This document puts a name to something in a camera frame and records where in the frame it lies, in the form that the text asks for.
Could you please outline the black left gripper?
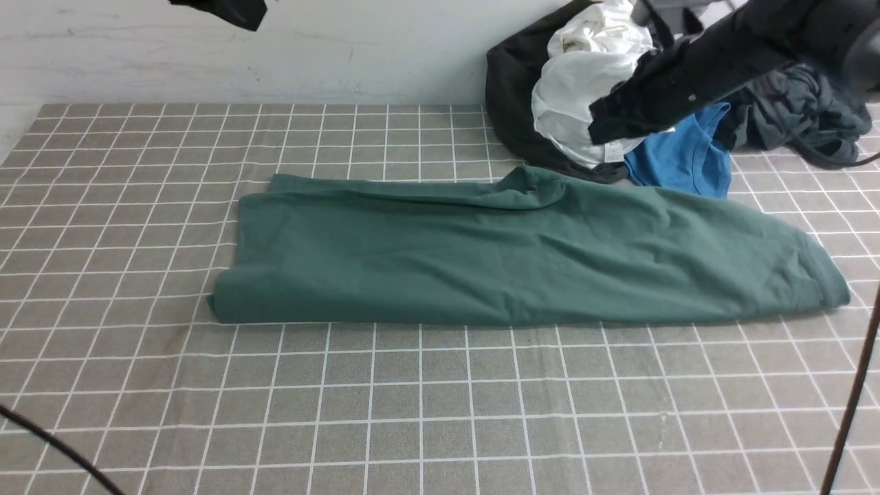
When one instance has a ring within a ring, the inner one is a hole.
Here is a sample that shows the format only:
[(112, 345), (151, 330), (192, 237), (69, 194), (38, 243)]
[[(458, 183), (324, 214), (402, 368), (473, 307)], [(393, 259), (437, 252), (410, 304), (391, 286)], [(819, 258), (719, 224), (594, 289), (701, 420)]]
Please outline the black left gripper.
[(261, 0), (170, 0), (168, 3), (200, 10), (249, 32), (257, 31), (267, 15), (267, 4)]

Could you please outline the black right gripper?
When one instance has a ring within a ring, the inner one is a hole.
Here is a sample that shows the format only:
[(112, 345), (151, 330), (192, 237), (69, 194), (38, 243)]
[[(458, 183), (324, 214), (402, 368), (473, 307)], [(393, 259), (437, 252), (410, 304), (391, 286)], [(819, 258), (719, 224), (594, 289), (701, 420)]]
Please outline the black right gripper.
[(704, 31), (642, 56), (630, 78), (590, 105), (594, 144), (666, 131), (748, 81), (737, 32)]

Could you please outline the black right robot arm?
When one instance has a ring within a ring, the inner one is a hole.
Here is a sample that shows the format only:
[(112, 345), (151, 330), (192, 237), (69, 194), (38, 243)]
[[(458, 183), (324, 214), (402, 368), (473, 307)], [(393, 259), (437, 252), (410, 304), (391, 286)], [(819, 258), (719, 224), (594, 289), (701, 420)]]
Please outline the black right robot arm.
[(698, 34), (674, 38), (652, 4), (660, 49), (590, 105), (594, 144), (642, 138), (789, 63), (819, 70), (859, 97), (878, 95), (877, 1), (748, 1)]

